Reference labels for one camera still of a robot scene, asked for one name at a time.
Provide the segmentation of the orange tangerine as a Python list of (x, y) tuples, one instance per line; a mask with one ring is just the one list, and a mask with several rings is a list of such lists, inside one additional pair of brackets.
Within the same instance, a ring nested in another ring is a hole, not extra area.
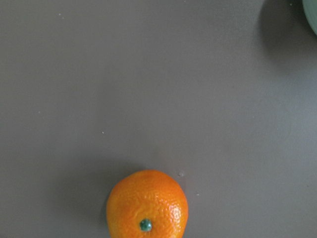
[(179, 183), (157, 170), (138, 171), (122, 179), (106, 203), (112, 238), (181, 238), (188, 214)]

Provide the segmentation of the green bowl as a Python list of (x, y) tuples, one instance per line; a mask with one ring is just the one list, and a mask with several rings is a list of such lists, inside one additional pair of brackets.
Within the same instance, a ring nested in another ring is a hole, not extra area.
[(302, 0), (302, 3), (309, 26), (317, 34), (317, 0)]

